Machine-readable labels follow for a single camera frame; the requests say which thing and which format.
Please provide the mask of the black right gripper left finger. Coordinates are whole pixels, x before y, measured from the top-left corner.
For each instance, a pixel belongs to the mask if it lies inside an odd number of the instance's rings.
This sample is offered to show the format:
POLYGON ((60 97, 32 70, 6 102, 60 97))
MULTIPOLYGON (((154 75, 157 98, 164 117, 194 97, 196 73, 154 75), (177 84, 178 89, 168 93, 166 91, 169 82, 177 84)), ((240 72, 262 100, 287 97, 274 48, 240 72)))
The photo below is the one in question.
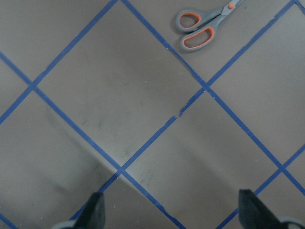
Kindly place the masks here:
POLYGON ((103 229, 105 226, 104 194, 93 193, 76 222, 69 229, 103 229))

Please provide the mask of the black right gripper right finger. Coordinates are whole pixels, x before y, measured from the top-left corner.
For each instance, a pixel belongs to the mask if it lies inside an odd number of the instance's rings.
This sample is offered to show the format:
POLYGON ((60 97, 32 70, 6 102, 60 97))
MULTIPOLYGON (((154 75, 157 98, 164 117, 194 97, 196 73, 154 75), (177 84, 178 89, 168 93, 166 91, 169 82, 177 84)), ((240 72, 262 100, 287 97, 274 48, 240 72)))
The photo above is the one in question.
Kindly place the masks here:
POLYGON ((250 189, 239 190, 239 221, 244 229, 283 229, 279 219, 250 189))

